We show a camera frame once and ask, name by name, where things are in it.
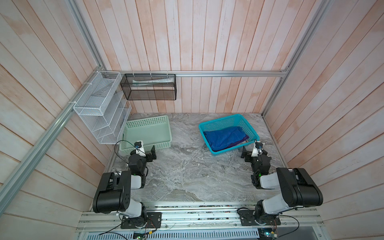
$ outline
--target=wooden wall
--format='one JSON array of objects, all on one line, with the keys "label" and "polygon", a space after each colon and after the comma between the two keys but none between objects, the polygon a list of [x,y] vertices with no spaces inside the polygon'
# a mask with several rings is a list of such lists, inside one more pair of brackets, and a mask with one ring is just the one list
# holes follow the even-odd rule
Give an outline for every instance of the wooden wall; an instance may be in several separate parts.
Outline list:
[{"label": "wooden wall", "polygon": [[335,1],[265,118],[319,185],[333,239],[384,238],[383,13],[383,0]]},{"label": "wooden wall", "polygon": [[[320,0],[77,0],[109,70],[280,70]],[[278,78],[177,79],[143,113],[260,113]]]},{"label": "wooden wall", "polygon": [[[65,1],[0,1],[0,184],[96,68]],[[1,239],[70,239],[111,150],[75,115],[5,213]]]}]

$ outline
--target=blue cloth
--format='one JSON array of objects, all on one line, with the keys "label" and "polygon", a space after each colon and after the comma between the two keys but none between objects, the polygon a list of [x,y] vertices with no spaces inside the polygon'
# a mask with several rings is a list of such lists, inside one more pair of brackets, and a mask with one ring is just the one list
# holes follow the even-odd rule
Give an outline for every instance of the blue cloth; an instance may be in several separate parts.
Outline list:
[{"label": "blue cloth", "polygon": [[227,127],[216,131],[205,131],[204,135],[214,152],[233,147],[249,138],[241,127]]}]

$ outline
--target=marble surface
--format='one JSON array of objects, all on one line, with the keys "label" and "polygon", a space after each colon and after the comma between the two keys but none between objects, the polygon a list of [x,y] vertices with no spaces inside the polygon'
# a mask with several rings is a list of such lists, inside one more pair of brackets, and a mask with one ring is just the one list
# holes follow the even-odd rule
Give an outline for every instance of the marble surface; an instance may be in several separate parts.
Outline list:
[{"label": "marble surface", "polygon": [[[143,189],[131,191],[132,199],[155,201],[257,202],[280,192],[259,190],[251,182],[250,163],[240,158],[241,148],[214,156],[206,147],[198,125],[231,114],[136,113],[128,120],[168,115],[172,133],[171,148],[156,151],[157,159],[147,163],[149,174]],[[283,167],[277,149],[260,114],[243,114],[260,136],[272,157],[270,172]],[[127,170],[116,158],[113,170]]]}]

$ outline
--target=light green plastic basket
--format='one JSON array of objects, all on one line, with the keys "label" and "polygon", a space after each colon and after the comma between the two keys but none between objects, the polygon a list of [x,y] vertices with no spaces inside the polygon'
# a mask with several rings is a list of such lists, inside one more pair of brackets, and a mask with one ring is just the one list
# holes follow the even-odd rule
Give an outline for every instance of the light green plastic basket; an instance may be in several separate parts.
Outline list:
[{"label": "light green plastic basket", "polygon": [[[143,141],[146,152],[150,151],[153,145],[156,150],[170,147],[172,134],[170,132],[169,118],[164,115],[128,121],[122,139],[132,144]],[[123,141],[120,142],[119,149],[120,153],[125,156],[129,155],[134,147]]]}]

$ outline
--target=teal basket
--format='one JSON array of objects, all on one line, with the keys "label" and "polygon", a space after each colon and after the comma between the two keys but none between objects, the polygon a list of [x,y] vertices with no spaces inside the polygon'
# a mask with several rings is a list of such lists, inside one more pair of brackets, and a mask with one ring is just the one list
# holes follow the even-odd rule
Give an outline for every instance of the teal basket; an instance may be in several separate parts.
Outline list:
[{"label": "teal basket", "polygon": [[[239,145],[236,145],[236,146],[233,146],[233,147],[221,150],[221,151],[214,152],[211,149],[211,146],[209,146],[209,143],[208,143],[207,139],[205,138],[205,135],[203,132],[221,130],[221,129],[224,129],[227,127],[233,127],[233,126],[243,128],[243,131],[245,132],[245,134],[249,136],[249,138],[246,140],[246,143],[239,144]],[[255,139],[257,141],[260,141],[259,135],[257,135],[256,131],[249,124],[249,122],[240,114],[235,114],[235,115],[231,115],[228,117],[223,117],[223,118],[211,120],[208,122],[202,122],[199,124],[199,129],[200,129],[200,133],[204,139],[205,144],[207,145],[207,147],[209,148],[209,151],[211,151],[212,154],[220,154],[223,152],[234,150],[234,149],[239,148],[239,147],[249,145],[249,144],[253,143]]]},{"label": "teal basket", "polygon": [[[128,121],[125,125],[122,139],[132,144],[137,141],[143,141],[146,152],[150,151],[153,145],[155,150],[168,148],[172,141],[169,118],[167,115],[164,115]],[[120,153],[126,156],[131,153],[134,147],[123,141],[120,142],[119,149]]]}]

